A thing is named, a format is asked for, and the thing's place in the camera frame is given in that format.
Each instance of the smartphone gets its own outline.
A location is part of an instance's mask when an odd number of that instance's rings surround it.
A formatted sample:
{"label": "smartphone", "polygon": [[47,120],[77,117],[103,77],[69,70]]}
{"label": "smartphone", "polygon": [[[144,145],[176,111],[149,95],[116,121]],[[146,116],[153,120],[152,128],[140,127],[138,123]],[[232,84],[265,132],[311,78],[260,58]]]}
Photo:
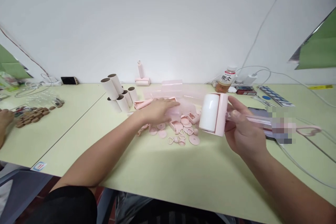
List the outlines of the smartphone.
{"label": "smartphone", "polygon": [[78,85],[76,77],[61,77],[64,85]]}
{"label": "smartphone", "polygon": [[[266,110],[264,110],[264,109],[261,109],[261,108],[251,108],[251,107],[248,107],[248,109],[255,116],[269,117],[268,116],[268,112]],[[265,136],[266,136],[267,139],[276,141],[276,139],[273,137],[273,133],[272,132],[270,132],[270,131],[264,131],[264,133],[265,133]]]}

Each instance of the pink lint roller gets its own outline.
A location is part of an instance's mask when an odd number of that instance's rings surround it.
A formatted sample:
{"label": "pink lint roller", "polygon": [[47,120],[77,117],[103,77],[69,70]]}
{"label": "pink lint roller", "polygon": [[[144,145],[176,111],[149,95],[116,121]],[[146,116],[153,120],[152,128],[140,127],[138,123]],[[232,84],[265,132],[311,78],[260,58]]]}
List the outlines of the pink lint roller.
{"label": "pink lint roller", "polygon": [[[231,121],[231,113],[227,112],[228,95],[223,93],[210,93],[205,95],[202,106],[202,114],[199,122],[199,128],[203,131],[222,137],[224,135],[225,121]],[[288,133],[296,131],[300,135],[314,136],[321,132],[321,128],[315,125],[296,127],[295,123],[278,123],[275,121],[284,121],[283,118],[260,117],[254,115],[245,115],[246,118],[256,126],[266,131],[272,131],[275,138],[286,138]],[[299,129],[310,128],[310,133],[302,133]]]}

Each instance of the right hand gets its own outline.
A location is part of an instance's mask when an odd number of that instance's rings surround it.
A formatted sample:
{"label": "right hand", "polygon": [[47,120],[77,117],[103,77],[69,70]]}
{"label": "right hand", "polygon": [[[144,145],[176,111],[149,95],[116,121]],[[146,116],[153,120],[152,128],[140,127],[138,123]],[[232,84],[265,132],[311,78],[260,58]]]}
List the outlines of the right hand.
{"label": "right hand", "polygon": [[226,121],[225,136],[231,149],[242,159],[255,159],[268,154],[266,137],[261,128],[255,127],[245,115],[252,112],[235,97],[229,96],[227,111],[231,112],[233,121]]}
{"label": "right hand", "polygon": [[0,127],[7,128],[7,126],[13,121],[14,113],[8,109],[0,109]]}

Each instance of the charger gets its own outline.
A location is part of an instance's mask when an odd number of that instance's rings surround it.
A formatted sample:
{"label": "charger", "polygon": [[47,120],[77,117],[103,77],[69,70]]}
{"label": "charger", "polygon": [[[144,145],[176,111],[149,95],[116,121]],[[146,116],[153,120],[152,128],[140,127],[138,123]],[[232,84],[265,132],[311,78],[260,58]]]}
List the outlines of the charger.
{"label": "charger", "polygon": [[256,74],[248,75],[245,80],[243,80],[244,85],[251,85],[257,79]]}

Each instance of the desk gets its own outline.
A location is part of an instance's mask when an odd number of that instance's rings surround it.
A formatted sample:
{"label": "desk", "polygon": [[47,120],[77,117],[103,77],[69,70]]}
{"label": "desk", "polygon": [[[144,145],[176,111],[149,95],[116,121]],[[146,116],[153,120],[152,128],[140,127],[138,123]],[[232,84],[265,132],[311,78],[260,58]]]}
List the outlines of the desk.
{"label": "desk", "polygon": [[[297,116],[336,135],[336,109],[325,105],[309,90],[299,85],[269,87],[296,105]],[[207,88],[209,92],[214,91],[209,85]],[[137,88],[139,95],[142,95],[142,89]],[[321,93],[328,101],[335,101],[335,89],[323,90]],[[260,102],[249,96],[234,95],[249,107],[263,108]],[[106,99],[105,94],[40,159],[48,164],[42,172],[64,175],[87,148],[126,119],[126,114],[113,113]],[[174,135],[168,126],[166,129],[168,136]],[[329,184],[336,184],[336,164],[303,137],[297,134],[295,136],[296,144],[287,147],[288,151],[315,176]],[[204,132],[201,132],[199,137],[199,146],[187,142],[185,147],[181,147],[177,144],[168,145],[167,138],[160,139],[158,136],[149,136],[148,132],[142,133],[132,141],[102,185],[262,223],[280,223],[281,220],[269,196],[241,158],[229,148],[226,140]],[[321,134],[315,138],[315,142],[336,158],[334,144]],[[316,182],[302,172],[275,142],[268,140],[267,148],[300,180],[336,205],[336,190]]]}
{"label": "desk", "polygon": [[[0,160],[32,167],[105,93],[100,84],[55,86],[50,90],[65,101],[63,107],[54,109],[38,123],[23,128],[11,125],[0,149]],[[26,103],[27,97],[15,98],[15,93],[0,101],[0,108],[12,109]]]}

